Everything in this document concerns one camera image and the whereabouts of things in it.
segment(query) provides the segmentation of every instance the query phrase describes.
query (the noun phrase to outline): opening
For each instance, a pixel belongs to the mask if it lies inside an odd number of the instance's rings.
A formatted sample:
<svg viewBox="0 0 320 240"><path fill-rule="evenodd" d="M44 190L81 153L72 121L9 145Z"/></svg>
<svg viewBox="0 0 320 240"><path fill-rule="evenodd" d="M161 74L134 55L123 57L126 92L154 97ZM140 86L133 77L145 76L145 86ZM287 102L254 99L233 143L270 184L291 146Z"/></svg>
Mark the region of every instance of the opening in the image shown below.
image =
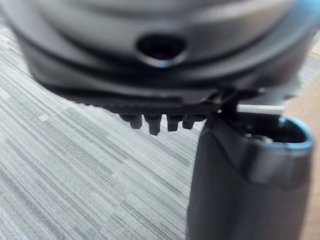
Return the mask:
<svg viewBox="0 0 320 240"><path fill-rule="evenodd" d="M257 115L254 119L252 116L247 119L252 121L245 121L242 129L251 135L264 136L276 143L299 144L307 141L304 129L284 117Z"/></svg>
<svg viewBox="0 0 320 240"><path fill-rule="evenodd" d="M173 35L149 35L136 45L138 57L154 67L168 67L181 62L186 52L186 42Z"/></svg>

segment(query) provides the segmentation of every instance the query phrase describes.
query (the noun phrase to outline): gray carpet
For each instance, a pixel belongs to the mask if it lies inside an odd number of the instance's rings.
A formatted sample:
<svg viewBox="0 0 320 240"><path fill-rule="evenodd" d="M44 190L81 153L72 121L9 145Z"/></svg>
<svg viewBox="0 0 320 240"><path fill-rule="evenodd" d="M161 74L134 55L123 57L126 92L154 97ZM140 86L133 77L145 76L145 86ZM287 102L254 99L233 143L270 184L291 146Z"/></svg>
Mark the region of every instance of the gray carpet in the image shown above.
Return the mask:
<svg viewBox="0 0 320 240"><path fill-rule="evenodd" d="M0 239L184 239L202 123L155 137L48 92L1 21Z"/></svg>

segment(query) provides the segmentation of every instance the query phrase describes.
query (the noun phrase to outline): plastic tooth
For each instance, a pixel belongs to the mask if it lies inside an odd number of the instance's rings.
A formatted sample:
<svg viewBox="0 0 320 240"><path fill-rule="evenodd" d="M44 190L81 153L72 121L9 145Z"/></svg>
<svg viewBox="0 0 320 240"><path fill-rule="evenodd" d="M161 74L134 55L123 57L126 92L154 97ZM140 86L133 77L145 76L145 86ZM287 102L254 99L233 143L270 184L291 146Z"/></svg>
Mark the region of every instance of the plastic tooth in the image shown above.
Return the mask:
<svg viewBox="0 0 320 240"><path fill-rule="evenodd" d="M145 115L144 118L149 124L150 134L157 136L160 133L162 115Z"/></svg>
<svg viewBox="0 0 320 240"><path fill-rule="evenodd" d="M121 119L129 122L133 129L140 129L142 127L141 115L120 115Z"/></svg>
<svg viewBox="0 0 320 240"><path fill-rule="evenodd" d="M167 115L168 131L175 132L178 130L179 122L183 120L183 116Z"/></svg>
<svg viewBox="0 0 320 240"><path fill-rule="evenodd" d="M140 129L142 127L142 117L141 115L136 115L130 121L130 125L133 129Z"/></svg>
<svg viewBox="0 0 320 240"><path fill-rule="evenodd" d="M189 119L185 119L183 120L183 123L182 123L182 127L184 129L192 129L194 127L194 124L195 124L195 121L192 121L192 120L189 120Z"/></svg>
<svg viewBox="0 0 320 240"><path fill-rule="evenodd" d="M205 120L207 116L205 115L187 115L183 120L183 128L184 129L192 129L194 127L195 122L202 122Z"/></svg>

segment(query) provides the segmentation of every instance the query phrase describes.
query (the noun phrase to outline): black plastic grip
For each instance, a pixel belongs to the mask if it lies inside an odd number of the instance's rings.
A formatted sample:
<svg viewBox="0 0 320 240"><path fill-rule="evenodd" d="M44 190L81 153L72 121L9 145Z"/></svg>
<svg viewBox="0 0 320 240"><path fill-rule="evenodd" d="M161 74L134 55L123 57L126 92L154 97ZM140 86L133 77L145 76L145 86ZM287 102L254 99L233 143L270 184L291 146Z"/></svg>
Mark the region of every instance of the black plastic grip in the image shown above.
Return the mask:
<svg viewBox="0 0 320 240"><path fill-rule="evenodd" d="M314 140L286 119L278 141L209 119L197 150L187 211L189 240L298 240L310 188Z"/></svg>

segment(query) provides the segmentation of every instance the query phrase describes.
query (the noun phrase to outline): floor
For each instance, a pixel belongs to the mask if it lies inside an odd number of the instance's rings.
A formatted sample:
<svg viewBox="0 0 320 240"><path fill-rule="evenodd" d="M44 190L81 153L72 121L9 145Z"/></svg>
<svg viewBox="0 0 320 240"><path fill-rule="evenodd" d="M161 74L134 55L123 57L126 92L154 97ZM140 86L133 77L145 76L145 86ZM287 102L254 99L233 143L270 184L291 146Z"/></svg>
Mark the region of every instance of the floor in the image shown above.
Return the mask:
<svg viewBox="0 0 320 240"><path fill-rule="evenodd" d="M288 114L320 139L317 56L306 61L306 94ZM132 130L31 80L0 17L0 239L184 239L202 123L158 137L144 126ZM304 240L320 236L319 164L314 169Z"/></svg>

